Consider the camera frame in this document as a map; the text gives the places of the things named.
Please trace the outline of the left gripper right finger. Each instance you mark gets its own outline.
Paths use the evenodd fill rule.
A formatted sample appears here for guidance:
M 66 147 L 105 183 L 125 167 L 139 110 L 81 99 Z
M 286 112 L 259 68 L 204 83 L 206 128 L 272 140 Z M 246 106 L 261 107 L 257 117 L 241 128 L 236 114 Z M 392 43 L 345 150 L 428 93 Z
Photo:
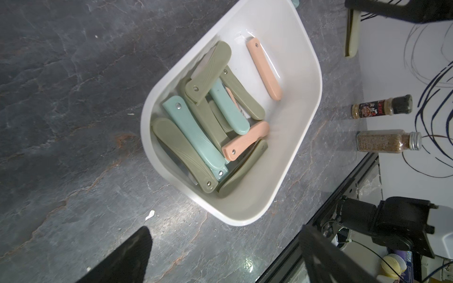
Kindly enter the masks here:
M 377 282 L 377 279 L 334 246 L 316 228 L 304 225 L 298 238 L 311 283 Z

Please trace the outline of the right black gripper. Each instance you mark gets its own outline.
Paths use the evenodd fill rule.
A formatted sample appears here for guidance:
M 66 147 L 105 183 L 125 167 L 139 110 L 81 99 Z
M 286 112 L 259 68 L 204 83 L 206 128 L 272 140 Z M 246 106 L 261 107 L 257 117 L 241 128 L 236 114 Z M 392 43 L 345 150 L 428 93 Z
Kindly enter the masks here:
M 412 0 L 404 5 L 396 5 L 382 1 L 346 0 L 344 5 L 348 9 L 369 12 L 414 24 L 450 21 L 453 19 L 452 1 Z

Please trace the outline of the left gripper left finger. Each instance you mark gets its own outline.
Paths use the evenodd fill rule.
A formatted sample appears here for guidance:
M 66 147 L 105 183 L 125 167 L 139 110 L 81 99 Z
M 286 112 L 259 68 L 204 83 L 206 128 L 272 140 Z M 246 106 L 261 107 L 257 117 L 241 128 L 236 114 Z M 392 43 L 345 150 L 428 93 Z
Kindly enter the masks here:
M 79 283 L 142 283 L 153 240 L 148 227 L 140 227 L 108 257 L 78 280 Z

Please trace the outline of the olive knife second row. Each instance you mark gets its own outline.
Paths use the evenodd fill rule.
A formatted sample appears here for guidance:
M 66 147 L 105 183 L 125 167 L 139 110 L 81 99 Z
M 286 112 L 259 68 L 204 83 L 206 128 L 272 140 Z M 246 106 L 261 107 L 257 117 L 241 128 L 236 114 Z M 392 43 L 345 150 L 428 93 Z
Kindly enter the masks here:
M 361 29 L 361 12 L 349 9 L 346 27 L 346 42 L 344 56 L 346 58 L 354 57 L 359 48 L 359 37 Z

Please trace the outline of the white plastic storage box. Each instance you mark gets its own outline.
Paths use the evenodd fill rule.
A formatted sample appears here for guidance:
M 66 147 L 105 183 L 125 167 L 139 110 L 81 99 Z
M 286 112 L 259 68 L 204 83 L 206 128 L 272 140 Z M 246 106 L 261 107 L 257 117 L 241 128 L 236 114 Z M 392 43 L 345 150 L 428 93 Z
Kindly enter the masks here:
M 274 101 L 254 66 L 246 43 L 256 38 L 276 72 L 283 98 Z M 263 106 L 270 125 L 268 148 L 229 194 L 205 193 L 193 175 L 172 159 L 152 132 L 154 119 L 165 117 L 163 102 L 176 95 L 218 41 L 232 49 L 229 75 L 235 75 Z M 322 98 L 322 72 L 304 25 L 290 1 L 237 2 L 152 88 L 141 116 L 141 138 L 156 171 L 188 198 L 226 224 L 245 226 L 259 219 L 279 187 L 309 129 Z

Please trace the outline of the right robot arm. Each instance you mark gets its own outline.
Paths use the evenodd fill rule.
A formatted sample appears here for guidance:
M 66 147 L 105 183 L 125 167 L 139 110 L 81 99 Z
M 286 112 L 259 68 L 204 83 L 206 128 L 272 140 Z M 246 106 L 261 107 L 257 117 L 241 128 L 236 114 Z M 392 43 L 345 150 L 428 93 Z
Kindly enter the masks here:
M 358 56 L 364 99 L 350 115 L 368 128 L 383 201 L 349 200 L 342 222 L 392 250 L 453 256 L 453 4 L 346 1 L 345 56 Z

